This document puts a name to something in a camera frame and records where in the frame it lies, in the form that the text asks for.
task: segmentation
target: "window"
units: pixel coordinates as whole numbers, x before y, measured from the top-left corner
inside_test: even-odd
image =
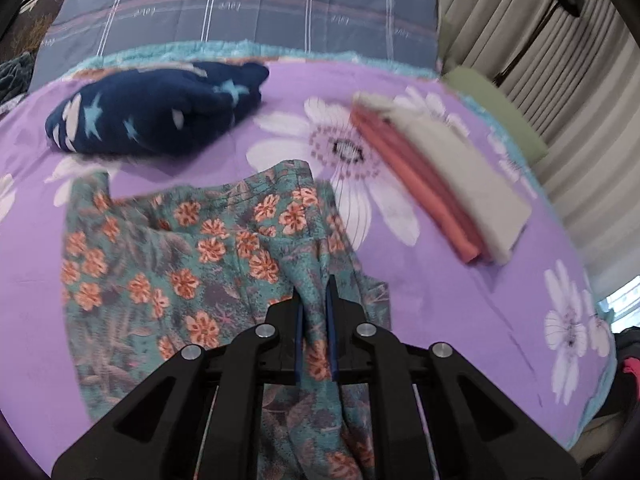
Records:
[[[616,314],[611,325],[613,332],[640,326],[640,276],[620,287],[606,301],[609,309]]]

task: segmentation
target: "folded pink shirt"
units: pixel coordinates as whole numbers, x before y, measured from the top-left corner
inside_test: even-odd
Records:
[[[353,105],[351,123],[436,222],[463,262],[469,263],[481,254],[488,256],[478,229],[447,184],[391,124],[361,105]]]

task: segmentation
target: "teal floral garment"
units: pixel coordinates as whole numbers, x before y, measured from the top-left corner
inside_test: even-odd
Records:
[[[367,387],[330,380],[324,291],[334,274],[343,298],[389,327],[388,290],[362,273],[331,186],[315,183],[306,162],[124,200],[110,197],[106,173],[84,176],[64,241],[67,333],[93,420],[182,346],[230,343],[295,287],[302,382],[265,387],[258,477],[373,478]]]

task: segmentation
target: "curtain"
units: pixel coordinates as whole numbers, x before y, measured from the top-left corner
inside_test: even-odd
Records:
[[[552,0],[453,0],[451,56],[487,76]],[[610,0],[559,9],[501,89],[549,146],[534,168],[602,299],[640,274],[640,48]]]

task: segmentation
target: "white daisy print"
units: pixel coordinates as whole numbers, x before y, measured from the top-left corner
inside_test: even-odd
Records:
[[[53,205],[60,207],[68,202],[71,194],[71,185],[78,176],[94,173],[95,171],[106,171],[109,173],[109,177],[113,178],[120,170],[121,165],[122,162],[120,160],[107,160],[76,154],[65,155],[57,164],[53,173],[44,180],[44,183],[64,181],[53,197]]]
[[[0,178],[0,221],[7,216],[9,209],[14,205],[15,188],[14,178],[11,173],[7,173]]]
[[[305,102],[305,116],[285,112],[254,119],[276,135],[256,142],[246,153],[255,171],[296,158],[309,164],[314,178],[329,177],[340,216],[354,249],[369,232],[375,202],[389,230],[413,246],[420,225],[402,183],[391,173],[350,122],[350,112],[317,97]]]
[[[556,402],[569,404],[578,387],[578,359],[587,351],[587,329],[582,319],[582,298],[575,282],[569,279],[561,260],[556,269],[544,273],[546,290],[554,309],[545,317],[545,339],[551,350],[555,350],[556,362],[551,372],[551,389]]]
[[[394,98],[394,102],[409,110],[427,112],[433,119],[446,123],[463,139],[469,136],[469,128],[466,126],[465,121],[458,114],[448,114],[442,99],[434,92],[427,92],[427,95],[422,97],[417,89],[413,86],[408,86],[404,90],[404,94]]]
[[[498,166],[500,166],[500,169],[509,181],[513,184],[519,182],[532,199],[538,198],[538,194],[531,187],[529,179],[522,173],[522,168],[511,160],[507,147],[504,145],[504,142],[498,138],[493,128],[491,128],[491,132],[486,136],[486,140],[494,149],[496,155],[500,157]]]
[[[582,291],[584,307],[589,317],[589,339],[591,349],[595,350],[600,357],[606,357],[611,352],[611,329],[609,323],[600,319],[593,306],[593,296],[588,290]]]

